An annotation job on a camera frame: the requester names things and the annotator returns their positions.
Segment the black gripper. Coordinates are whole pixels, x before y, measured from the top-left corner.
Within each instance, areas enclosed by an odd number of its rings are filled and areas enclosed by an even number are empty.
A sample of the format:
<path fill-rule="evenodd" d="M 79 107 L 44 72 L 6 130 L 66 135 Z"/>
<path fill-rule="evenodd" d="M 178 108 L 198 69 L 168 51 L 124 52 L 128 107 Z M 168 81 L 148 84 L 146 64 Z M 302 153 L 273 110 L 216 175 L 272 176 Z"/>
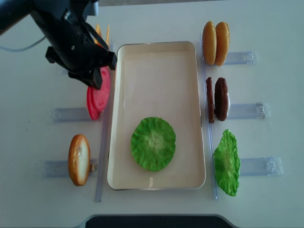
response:
<path fill-rule="evenodd" d="M 46 58 L 68 71 L 70 78 L 97 90 L 102 86 L 101 67 L 116 70 L 117 56 L 86 22 L 94 0 L 35 0 L 33 19 L 50 42 Z"/>

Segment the dark robot base bottom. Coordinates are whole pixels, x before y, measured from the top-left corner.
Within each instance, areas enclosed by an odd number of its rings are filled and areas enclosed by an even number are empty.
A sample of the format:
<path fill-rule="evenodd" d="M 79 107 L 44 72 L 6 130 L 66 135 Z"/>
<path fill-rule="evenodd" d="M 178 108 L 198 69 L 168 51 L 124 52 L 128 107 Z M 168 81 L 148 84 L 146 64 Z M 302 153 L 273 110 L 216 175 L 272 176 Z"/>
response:
<path fill-rule="evenodd" d="M 231 228 L 215 216 L 96 216 L 86 228 Z"/>

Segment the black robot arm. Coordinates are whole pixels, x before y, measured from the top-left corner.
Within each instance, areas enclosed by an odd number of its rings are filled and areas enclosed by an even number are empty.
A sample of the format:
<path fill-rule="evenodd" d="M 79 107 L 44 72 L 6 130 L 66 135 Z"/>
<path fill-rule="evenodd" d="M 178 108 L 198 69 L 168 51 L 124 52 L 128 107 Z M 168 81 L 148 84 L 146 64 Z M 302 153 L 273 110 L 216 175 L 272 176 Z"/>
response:
<path fill-rule="evenodd" d="M 50 42 L 46 52 L 49 63 L 57 63 L 70 78 L 100 89 L 100 68 L 116 69 L 117 56 L 86 22 L 93 0 L 2 0 L 0 32 L 3 34 L 27 15 Z"/>

